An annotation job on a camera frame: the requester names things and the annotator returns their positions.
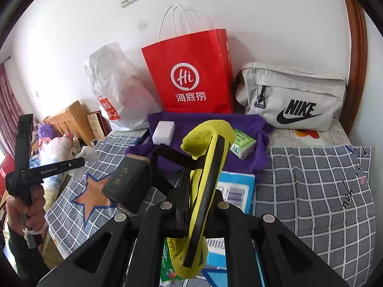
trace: red paper bag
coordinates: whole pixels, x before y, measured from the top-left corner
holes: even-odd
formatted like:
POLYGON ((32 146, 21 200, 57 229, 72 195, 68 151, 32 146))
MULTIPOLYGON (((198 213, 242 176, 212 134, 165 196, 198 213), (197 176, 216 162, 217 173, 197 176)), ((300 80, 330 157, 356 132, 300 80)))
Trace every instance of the red paper bag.
POLYGON ((142 53, 166 111, 232 113, 225 29, 160 41, 142 53))

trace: white nike bag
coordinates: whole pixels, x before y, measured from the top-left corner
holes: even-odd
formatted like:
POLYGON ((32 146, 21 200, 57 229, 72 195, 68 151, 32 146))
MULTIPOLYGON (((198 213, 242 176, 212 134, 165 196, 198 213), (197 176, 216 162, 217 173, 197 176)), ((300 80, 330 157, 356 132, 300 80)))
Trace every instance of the white nike bag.
POLYGON ((301 67, 248 63, 236 79, 236 99, 246 114, 277 128, 325 131, 343 105, 346 82, 301 67))

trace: green tissue package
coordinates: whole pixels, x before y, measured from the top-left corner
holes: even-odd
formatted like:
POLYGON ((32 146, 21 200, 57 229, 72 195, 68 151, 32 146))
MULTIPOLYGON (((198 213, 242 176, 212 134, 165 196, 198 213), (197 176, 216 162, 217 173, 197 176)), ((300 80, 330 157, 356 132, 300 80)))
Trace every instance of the green tissue package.
POLYGON ((236 140, 230 151, 243 160, 254 152, 257 141, 239 129, 235 129, 234 132, 236 133, 236 140))

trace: white sponge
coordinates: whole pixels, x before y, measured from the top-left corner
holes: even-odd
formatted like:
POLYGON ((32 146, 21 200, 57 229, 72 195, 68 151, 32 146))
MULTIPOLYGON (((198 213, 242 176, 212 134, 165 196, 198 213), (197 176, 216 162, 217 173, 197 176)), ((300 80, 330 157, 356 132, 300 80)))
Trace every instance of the white sponge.
POLYGON ((159 121, 156 130, 153 133, 154 144, 167 144, 170 146, 175 130, 173 121, 159 121))

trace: nike logo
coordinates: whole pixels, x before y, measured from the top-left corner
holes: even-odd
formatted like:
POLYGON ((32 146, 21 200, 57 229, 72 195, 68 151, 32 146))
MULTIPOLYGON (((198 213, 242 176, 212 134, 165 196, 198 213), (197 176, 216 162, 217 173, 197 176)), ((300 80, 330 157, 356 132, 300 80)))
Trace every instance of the nike logo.
POLYGON ((302 100, 291 100, 290 103, 286 108, 284 108, 276 117, 276 121, 279 124, 290 124, 295 123, 303 120, 310 119, 312 117, 320 116, 321 114, 311 115, 311 113, 314 111, 316 104, 313 102, 308 101, 302 101, 302 100), (283 115, 289 114, 292 116, 300 116, 300 117, 292 117, 287 118, 283 115))
POLYGON ((317 116, 320 116, 321 114, 316 114, 314 116, 304 116, 304 117, 292 117, 292 118, 287 118, 287 117, 284 117, 283 115, 283 112, 286 110, 286 108, 284 108, 281 112, 279 112, 279 114, 277 115, 276 117, 276 121, 279 123, 279 124, 290 124, 290 123, 295 123, 295 122, 299 122, 299 121, 303 121, 303 120, 307 120, 307 119, 310 119, 312 117, 317 117, 317 116))

